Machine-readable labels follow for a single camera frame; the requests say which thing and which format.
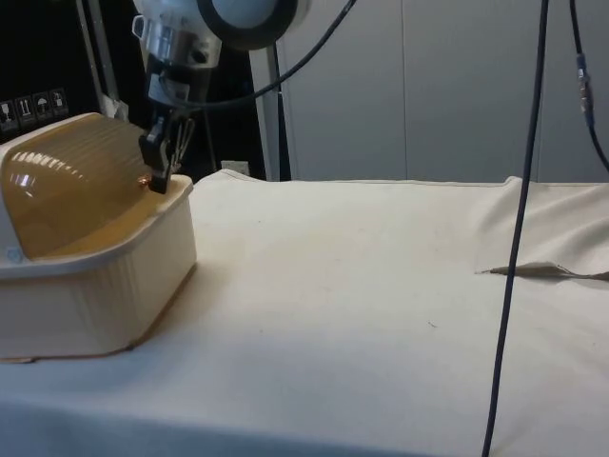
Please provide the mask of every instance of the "small brown object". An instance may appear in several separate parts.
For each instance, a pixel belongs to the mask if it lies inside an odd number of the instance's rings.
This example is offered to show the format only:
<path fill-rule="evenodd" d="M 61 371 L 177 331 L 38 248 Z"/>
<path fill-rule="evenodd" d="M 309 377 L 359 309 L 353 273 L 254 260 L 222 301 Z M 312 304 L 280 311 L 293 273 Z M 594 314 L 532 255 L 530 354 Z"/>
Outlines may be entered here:
<path fill-rule="evenodd" d="M 150 181 L 152 181 L 152 176 L 150 176 L 149 174 L 145 174 L 137 178 L 137 184 L 140 185 L 140 188 L 147 188 L 148 184 L 150 184 Z"/>

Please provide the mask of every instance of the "cream plastic box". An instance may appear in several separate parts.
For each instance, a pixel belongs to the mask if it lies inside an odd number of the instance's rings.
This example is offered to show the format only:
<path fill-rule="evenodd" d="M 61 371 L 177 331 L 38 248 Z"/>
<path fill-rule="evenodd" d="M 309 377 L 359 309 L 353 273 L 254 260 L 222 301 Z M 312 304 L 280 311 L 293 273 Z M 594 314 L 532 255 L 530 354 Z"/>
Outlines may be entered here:
<path fill-rule="evenodd" d="M 192 183 L 143 187 L 140 134 L 86 114 L 0 146 L 0 359 L 132 348 L 187 278 Z"/>

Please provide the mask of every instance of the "white wall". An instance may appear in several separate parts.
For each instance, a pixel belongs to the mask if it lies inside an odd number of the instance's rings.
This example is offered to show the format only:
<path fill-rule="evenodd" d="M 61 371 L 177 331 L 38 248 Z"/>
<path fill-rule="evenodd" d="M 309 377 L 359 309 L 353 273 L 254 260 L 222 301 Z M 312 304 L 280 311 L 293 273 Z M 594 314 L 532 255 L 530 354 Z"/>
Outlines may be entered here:
<path fill-rule="evenodd" d="M 344 1 L 312 0 L 304 23 L 278 44 L 281 71 L 310 50 Z M 579 4 L 599 136 L 609 148 L 609 2 Z M 534 177 L 604 181 L 580 115 L 568 0 L 550 8 Z M 284 85 L 293 177 L 502 181 L 519 174 L 539 14 L 534 0 L 360 0 Z"/>

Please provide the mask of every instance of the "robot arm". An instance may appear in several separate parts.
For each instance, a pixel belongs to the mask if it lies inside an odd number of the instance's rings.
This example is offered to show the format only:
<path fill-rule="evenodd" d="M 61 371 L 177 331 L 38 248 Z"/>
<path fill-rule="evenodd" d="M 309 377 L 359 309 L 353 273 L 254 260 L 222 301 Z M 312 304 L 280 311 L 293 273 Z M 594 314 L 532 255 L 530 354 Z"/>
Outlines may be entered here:
<path fill-rule="evenodd" d="M 154 107 L 140 149 L 152 170 L 150 188 L 165 193 L 194 128 L 189 107 L 205 102 L 222 44 L 273 45 L 304 17 L 308 0 L 136 0 L 136 6 L 141 14 L 132 31 L 148 52 L 146 93 Z"/>

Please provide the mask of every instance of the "wrinkled cloth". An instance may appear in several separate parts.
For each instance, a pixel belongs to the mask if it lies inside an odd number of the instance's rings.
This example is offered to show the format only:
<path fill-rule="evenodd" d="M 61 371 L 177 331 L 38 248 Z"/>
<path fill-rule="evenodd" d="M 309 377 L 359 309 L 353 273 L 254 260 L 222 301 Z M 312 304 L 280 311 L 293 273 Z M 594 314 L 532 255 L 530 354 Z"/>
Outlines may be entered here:
<path fill-rule="evenodd" d="M 479 455 L 504 278 L 477 273 L 507 265 L 519 184 L 208 177 L 198 267 L 157 333 L 0 366 L 0 453 Z M 522 261 L 607 268 L 607 187 L 535 188 Z M 494 455 L 606 455 L 608 298 L 517 279 Z"/>

